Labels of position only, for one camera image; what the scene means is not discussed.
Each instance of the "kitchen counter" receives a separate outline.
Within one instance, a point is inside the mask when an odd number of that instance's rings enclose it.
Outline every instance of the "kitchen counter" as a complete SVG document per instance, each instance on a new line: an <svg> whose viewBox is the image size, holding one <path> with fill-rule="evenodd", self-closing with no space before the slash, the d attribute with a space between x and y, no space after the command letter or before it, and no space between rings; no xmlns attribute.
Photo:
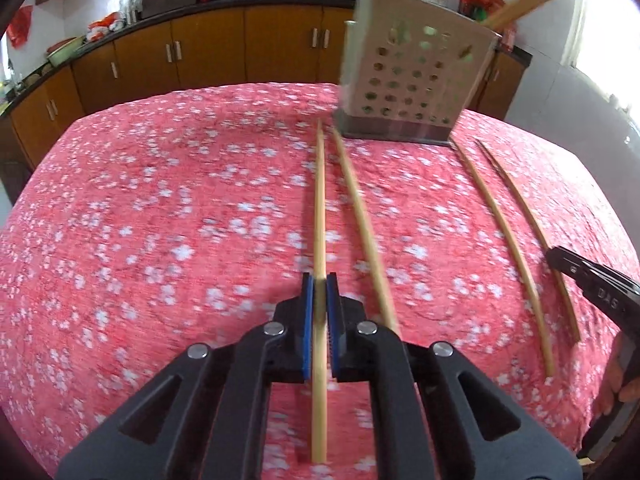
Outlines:
<svg viewBox="0 0 640 480"><path fill-rule="evenodd" d="M69 59L67 59L64 63L59 66L53 68L43 76L41 76L35 83L29 86L25 91L16 96L14 100L9 103L9 105L2 111L0 111L0 119L4 116L8 116L11 111L20 104L21 101L25 97L27 97L32 91L34 91L38 86L43 84L48 78L57 73L60 69L65 66L70 65L74 62L74 60L79 57L88 54L92 50L103 46L104 44L109 43L110 41L117 40L118 38L122 38L127 34L131 34L137 30L142 30L146 27L151 27L152 25L157 25L158 23L167 22L168 20L174 20L176 18L181 18L183 16L189 16L190 14L197 14L199 12L206 12L208 10L218 10L218 9L228 9L230 7L247 7L247 6L255 6L255 5L282 5L282 4L290 4L290 5L313 5L313 6L327 6L327 7L338 7L343 9L353 9L355 6L355 0L211 0L210 2L196 4L193 6L182 7L180 9L171 10L169 12L164 12L162 14L158 14L157 16L153 16L151 18L147 18L145 20L140 20L139 22L130 25L129 27L124 28L118 32L114 32L107 37L102 38L99 41L95 41L93 43L87 43L83 45L80 49L78 49L75 54ZM519 47L515 47L513 52L506 51L503 47L498 47L501 52L505 52L509 56L516 59L518 62L522 63L524 66L528 67L531 63L531 54L520 49Z"/></svg>

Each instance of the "bamboo chopstick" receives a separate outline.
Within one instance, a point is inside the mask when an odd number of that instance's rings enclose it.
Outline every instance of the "bamboo chopstick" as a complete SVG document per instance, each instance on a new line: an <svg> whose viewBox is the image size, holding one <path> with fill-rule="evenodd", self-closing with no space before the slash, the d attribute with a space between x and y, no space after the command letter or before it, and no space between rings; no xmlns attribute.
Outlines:
<svg viewBox="0 0 640 480"><path fill-rule="evenodd" d="M482 142L480 139L476 139L476 143L480 146L481 151L484 153L484 156L489 160L491 165L495 168L495 171L500 175L501 179L507 185L512 195L518 202L520 209L522 210L525 218L531 225L533 231L536 234L536 238L538 238L538 242L540 243L540 247L542 251L546 253L549 250L549 243L546 240L545 232L536 220L536 217L533 215L533 211L527 204L527 201L524 199L520 189L517 184L511 178L511 175L505 171L500 162L495 158L494 154L491 153L489 148ZM569 297L569 292L566 289L566 285L564 284L564 280L562 279L562 274L557 270L552 269L552 273L556 279L556 283L558 284L558 290L560 291L560 295L562 296L562 302L566 308L566 313L569 318L569 326L571 327L571 332L574 337L574 341L579 343L580 338L580 327L578 327L578 320L575 317L574 304L571 302L571 297Z"/></svg>
<svg viewBox="0 0 640 480"><path fill-rule="evenodd" d="M314 319L311 375L311 461L326 462L326 256L324 216L324 131L316 132L316 221L314 225Z"/></svg>
<svg viewBox="0 0 640 480"><path fill-rule="evenodd" d="M529 301L533 309L533 315L536 318L536 324L540 333L540 343L542 346L542 356L545 363L545 373L547 377L552 377L556 373L556 362L551 348L551 339L549 336L549 332L545 324L545 316L542 313L542 306L540 305L540 296L538 295L536 283L533 281L533 276L531 275L529 265L522 256L522 252L520 251L518 242L516 241L516 238L513 234L513 231L511 230L511 227L509 226L509 223L507 222L507 219L504 217L504 214L500 210L500 206L498 206L495 198L491 194L491 191L478 173L478 170L476 170L474 164L471 162L468 156L466 156L466 153L460 148L453 137L451 137L450 139L451 143L458 152L460 160L462 160L463 165L471 174L471 177L475 181L476 186L478 186L478 189L484 197L485 202L489 206L489 209L491 209L492 213L494 214L495 219L500 226L500 229L502 230L502 232L504 232L504 237L507 241L509 250L516 260L518 270L520 271L520 275L524 280L524 286L527 290L527 295L529 296Z"/></svg>
<svg viewBox="0 0 640 480"><path fill-rule="evenodd" d="M353 166L351 165L349 155L347 154L347 150L344 147L342 136L335 128L334 139L338 147L338 156L340 158L342 174L344 175L344 180L347 183L349 195L353 202L353 211L356 215L356 220L358 221L362 245L369 262L369 269L373 279L373 287L375 288L378 296L378 304L380 306L380 314L382 314L382 321L385 326L400 335L396 309L391 297L389 282L386 278L385 267L382 263L382 259L380 258L380 254L378 253L378 245L376 244L376 240L373 235L373 227L367 213L367 207L364 205L364 200L362 200L362 197L360 196L358 181L356 179Z"/></svg>
<svg viewBox="0 0 640 480"><path fill-rule="evenodd" d="M514 0L496 10L484 22L481 22L481 25L491 30L501 30L548 1L550 0Z"/></svg>

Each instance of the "plastic bag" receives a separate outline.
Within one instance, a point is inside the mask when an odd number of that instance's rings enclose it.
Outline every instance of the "plastic bag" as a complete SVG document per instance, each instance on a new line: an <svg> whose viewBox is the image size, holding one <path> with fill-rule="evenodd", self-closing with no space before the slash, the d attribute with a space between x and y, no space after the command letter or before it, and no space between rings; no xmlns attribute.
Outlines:
<svg viewBox="0 0 640 480"><path fill-rule="evenodd" d="M32 12L32 5L20 7L6 28L6 36L9 38L13 48L20 48L27 43L29 39L29 29L31 28Z"/></svg>

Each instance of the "cabinet handle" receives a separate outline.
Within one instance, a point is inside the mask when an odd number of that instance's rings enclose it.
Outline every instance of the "cabinet handle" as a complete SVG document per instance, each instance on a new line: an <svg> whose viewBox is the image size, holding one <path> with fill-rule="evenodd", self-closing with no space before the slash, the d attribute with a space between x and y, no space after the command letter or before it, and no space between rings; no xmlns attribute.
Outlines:
<svg viewBox="0 0 640 480"><path fill-rule="evenodd" d="M49 112L49 119L53 121L53 111L51 110L51 106L49 105L49 103L47 103L47 112Z"/></svg>

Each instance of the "table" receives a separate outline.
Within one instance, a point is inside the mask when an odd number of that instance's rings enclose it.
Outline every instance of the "table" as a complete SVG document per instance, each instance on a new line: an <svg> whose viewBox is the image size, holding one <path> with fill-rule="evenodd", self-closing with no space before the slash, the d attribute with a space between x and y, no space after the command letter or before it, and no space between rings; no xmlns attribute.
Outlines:
<svg viewBox="0 0 640 480"><path fill-rule="evenodd" d="M71 447L193 342L235 342L270 319L311 270L316 121L338 88L250 84L179 91L77 121L0 233L0 400L53 473ZM569 283L583 342L535 236L477 149L525 191L553 244L637 278L633 247L575 156L464 112L454 129L504 209L539 289L559 371L503 234L450 148L348 140L405 340L452 342L537 420L577 448L612 324ZM335 145L326 138L327 268L376 301ZM307 386L271 397L264 477L373 478L368 390L329 382L328 465L310 466Z"/></svg>

